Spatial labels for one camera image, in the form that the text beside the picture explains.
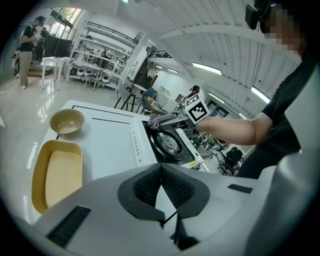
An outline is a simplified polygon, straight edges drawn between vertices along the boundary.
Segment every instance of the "window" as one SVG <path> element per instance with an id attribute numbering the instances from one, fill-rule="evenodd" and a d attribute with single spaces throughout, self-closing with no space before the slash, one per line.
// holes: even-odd
<path id="1" fill-rule="evenodd" d="M 53 10 L 57 12 L 59 15 L 61 15 L 63 18 L 65 18 L 71 24 L 74 24 L 76 22 L 77 18 L 80 16 L 82 12 L 82 9 L 70 7 L 56 7 L 53 8 Z M 69 33 L 72 31 L 69 25 L 63 22 L 61 18 L 59 21 L 57 21 L 53 16 L 50 16 L 46 19 L 44 27 L 47 28 L 50 35 L 61 39 L 67 39 Z"/>

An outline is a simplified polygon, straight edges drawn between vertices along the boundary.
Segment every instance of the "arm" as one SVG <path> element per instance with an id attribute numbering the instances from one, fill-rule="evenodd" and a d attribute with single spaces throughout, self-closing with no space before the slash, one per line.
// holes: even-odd
<path id="1" fill-rule="evenodd" d="M 198 130 L 210 133 L 229 143 L 236 145 L 255 145 L 267 137 L 272 120 L 260 113 L 253 120 L 230 120 L 207 117 L 196 126 Z"/>

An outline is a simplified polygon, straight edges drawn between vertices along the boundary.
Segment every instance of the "white chair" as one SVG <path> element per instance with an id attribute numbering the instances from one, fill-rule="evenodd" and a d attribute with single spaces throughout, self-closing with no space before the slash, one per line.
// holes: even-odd
<path id="1" fill-rule="evenodd" d="M 122 99 L 124 101 L 124 103 L 120 109 L 122 110 L 124 108 L 124 106 L 126 105 L 126 110 L 128 110 L 128 104 L 131 104 L 131 112 L 132 112 L 134 110 L 134 105 L 138 105 L 138 101 L 136 101 L 136 99 L 137 98 L 141 99 L 142 96 L 128 92 L 125 89 L 124 84 L 120 80 L 118 82 L 117 91 L 120 94 L 120 97 L 119 97 L 118 101 L 116 102 L 114 108 L 117 107 L 120 100 Z"/>

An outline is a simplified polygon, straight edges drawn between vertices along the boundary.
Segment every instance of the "black vent grille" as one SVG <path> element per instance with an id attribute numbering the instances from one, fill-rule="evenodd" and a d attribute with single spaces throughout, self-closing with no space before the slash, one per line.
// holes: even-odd
<path id="1" fill-rule="evenodd" d="M 47 235 L 47 238 L 56 245 L 65 247 L 90 211 L 91 209 L 78 205 Z"/>

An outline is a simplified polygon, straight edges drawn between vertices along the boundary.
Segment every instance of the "shiny floor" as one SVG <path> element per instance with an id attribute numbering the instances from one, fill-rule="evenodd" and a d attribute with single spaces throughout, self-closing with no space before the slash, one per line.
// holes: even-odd
<path id="1" fill-rule="evenodd" d="M 41 89 L 39 78 L 30 77 L 29 80 L 33 82 L 25 90 L 19 88 L 18 79 L 0 84 L 0 189 L 10 212 L 33 223 L 29 212 L 32 162 L 49 128 L 50 117 L 68 100 L 113 108 L 117 95 L 114 89 L 84 89 L 84 82 L 70 79 L 66 83 L 63 77 L 59 91 L 55 89 L 52 76 L 45 81 L 45 89 Z"/>

